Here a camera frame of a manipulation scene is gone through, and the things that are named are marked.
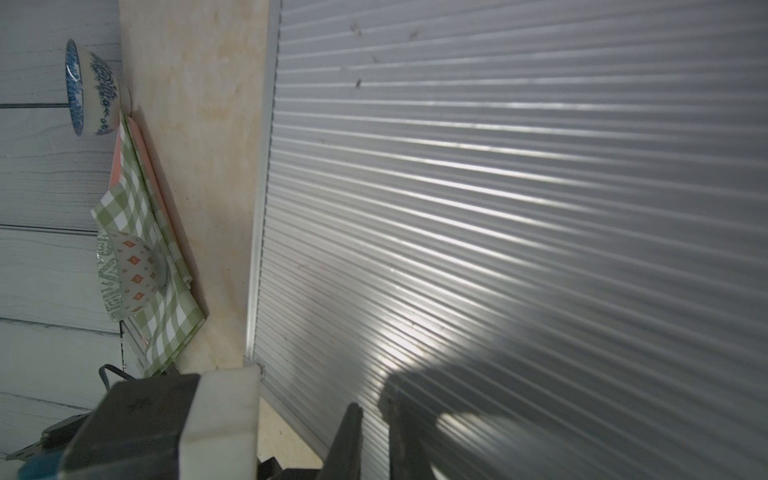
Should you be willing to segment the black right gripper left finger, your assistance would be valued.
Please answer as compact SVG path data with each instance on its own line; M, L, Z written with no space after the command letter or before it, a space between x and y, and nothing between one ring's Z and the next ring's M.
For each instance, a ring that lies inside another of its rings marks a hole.
M363 444L363 409L352 402L347 406L336 432L323 468L317 480L359 480L361 476L361 452Z

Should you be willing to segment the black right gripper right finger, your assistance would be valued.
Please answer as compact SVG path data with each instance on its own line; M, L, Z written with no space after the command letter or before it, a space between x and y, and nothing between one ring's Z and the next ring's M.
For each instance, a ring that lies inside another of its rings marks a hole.
M389 423L389 478L434 480L435 475L423 448L414 415L400 403L387 403Z

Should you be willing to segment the small silver poker case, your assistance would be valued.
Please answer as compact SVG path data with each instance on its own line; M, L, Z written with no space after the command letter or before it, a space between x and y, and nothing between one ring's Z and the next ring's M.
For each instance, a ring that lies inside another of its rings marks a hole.
M274 1L248 358L319 455L767 475L763 1Z

